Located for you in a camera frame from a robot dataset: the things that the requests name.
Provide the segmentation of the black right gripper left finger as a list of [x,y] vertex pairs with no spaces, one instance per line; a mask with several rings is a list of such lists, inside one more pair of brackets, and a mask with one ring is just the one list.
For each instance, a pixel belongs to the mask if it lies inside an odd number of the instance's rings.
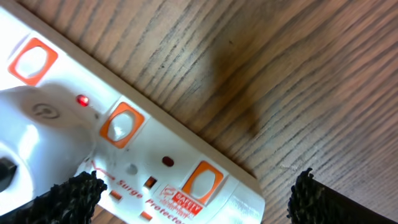
[[108,186],[96,172],[82,172],[45,194],[1,215],[1,224],[90,224]]

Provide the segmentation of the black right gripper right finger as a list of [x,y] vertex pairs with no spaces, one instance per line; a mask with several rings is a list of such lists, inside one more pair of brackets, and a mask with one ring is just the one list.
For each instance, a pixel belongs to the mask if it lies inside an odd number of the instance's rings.
[[292,224],[397,224],[313,178],[312,168],[291,187],[287,218]]

